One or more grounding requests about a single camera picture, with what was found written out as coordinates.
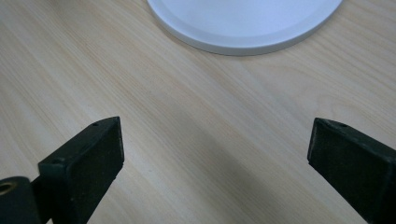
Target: wood grain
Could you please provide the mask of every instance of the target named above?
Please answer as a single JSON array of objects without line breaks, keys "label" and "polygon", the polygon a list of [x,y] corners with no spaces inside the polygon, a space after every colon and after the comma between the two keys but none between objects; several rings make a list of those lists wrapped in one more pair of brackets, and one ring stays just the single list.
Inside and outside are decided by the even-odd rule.
[{"label": "wood grain", "polygon": [[396,2],[348,0],[254,57],[169,35],[144,0],[0,0],[0,179],[120,116],[90,223],[365,223],[306,160],[315,117],[396,148]]}]

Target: small hole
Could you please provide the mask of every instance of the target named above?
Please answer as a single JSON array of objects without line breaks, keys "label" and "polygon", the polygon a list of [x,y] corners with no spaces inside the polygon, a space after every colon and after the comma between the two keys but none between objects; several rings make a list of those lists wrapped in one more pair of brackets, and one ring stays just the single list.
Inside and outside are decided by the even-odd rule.
[{"label": "small hole", "polygon": [[14,182],[6,182],[3,184],[0,184],[0,195],[4,195],[12,191],[17,187],[17,184]]},{"label": "small hole", "polygon": [[59,164],[64,162],[64,158],[56,158],[52,161],[52,164]]}]

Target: light wood surface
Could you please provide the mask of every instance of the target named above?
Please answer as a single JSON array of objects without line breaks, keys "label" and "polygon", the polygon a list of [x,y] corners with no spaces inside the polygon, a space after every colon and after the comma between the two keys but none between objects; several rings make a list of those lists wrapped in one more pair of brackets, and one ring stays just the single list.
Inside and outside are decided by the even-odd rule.
[{"label": "light wood surface", "polygon": [[99,119],[126,160],[90,223],[365,223],[308,164],[315,117],[396,148],[396,2],[346,0],[289,49],[227,57],[145,0],[0,0],[0,179]]}]

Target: white round base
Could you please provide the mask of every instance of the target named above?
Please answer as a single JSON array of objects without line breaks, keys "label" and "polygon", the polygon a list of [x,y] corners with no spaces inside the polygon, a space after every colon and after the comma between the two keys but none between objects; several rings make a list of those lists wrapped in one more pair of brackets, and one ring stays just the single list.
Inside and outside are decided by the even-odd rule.
[{"label": "white round base", "polygon": [[257,55],[311,35],[342,0],[148,0],[172,35],[198,49]]}]

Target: black plastic jaw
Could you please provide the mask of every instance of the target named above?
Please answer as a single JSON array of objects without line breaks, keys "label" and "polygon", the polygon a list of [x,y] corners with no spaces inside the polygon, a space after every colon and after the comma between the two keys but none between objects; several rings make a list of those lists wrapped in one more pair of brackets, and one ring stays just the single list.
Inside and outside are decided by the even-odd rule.
[{"label": "black plastic jaw", "polygon": [[396,151],[343,123],[315,119],[315,168],[369,223],[396,223]]},{"label": "black plastic jaw", "polygon": [[41,161],[31,184],[0,181],[0,223],[87,223],[123,162],[120,118],[99,120]]}]

